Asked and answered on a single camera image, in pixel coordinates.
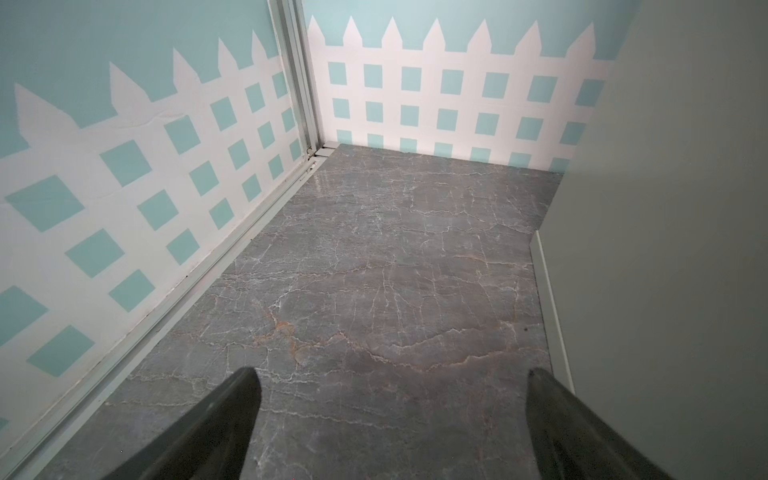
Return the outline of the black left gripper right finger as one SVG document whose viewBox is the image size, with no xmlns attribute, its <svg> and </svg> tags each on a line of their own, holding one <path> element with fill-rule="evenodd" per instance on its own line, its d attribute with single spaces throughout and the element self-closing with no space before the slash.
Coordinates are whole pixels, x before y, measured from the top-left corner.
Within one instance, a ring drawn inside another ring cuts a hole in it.
<svg viewBox="0 0 768 480">
<path fill-rule="evenodd" d="M 667 479 L 542 368 L 527 375 L 526 421 L 543 479 Z"/>
</svg>

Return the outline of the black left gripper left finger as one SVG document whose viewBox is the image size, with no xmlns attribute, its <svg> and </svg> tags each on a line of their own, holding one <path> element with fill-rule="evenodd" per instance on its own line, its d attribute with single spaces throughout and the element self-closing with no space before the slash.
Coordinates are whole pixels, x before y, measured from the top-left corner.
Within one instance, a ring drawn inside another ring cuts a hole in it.
<svg viewBox="0 0 768 480">
<path fill-rule="evenodd" d="M 108 479 L 238 479 L 261 405 L 252 367 L 236 370 Z"/>
</svg>

